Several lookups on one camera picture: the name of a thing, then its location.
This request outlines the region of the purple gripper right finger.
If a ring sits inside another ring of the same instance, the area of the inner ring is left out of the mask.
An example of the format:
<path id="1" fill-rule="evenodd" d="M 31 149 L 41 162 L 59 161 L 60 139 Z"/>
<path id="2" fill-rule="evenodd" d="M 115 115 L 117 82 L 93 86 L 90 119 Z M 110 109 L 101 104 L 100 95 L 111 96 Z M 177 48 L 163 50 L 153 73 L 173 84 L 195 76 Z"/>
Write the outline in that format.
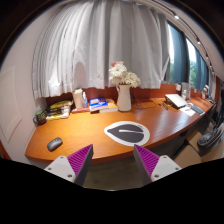
<path id="1" fill-rule="evenodd" d="M 144 185 L 181 170 L 167 155 L 158 156 L 139 145 L 134 145 L 133 155 Z"/>

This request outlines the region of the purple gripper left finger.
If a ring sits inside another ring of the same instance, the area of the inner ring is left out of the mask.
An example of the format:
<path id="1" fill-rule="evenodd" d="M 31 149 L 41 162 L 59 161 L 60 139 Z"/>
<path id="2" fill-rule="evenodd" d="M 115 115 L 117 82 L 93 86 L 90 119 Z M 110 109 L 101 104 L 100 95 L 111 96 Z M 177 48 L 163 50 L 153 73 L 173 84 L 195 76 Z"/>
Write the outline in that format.
<path id="1" fill-rule="evenodd" d="M 91 164 L 92 156 L 93 145 L 90 144 L 68 157 L 59 156 L 45 168 L 45 171 L 82 186 Z"/>

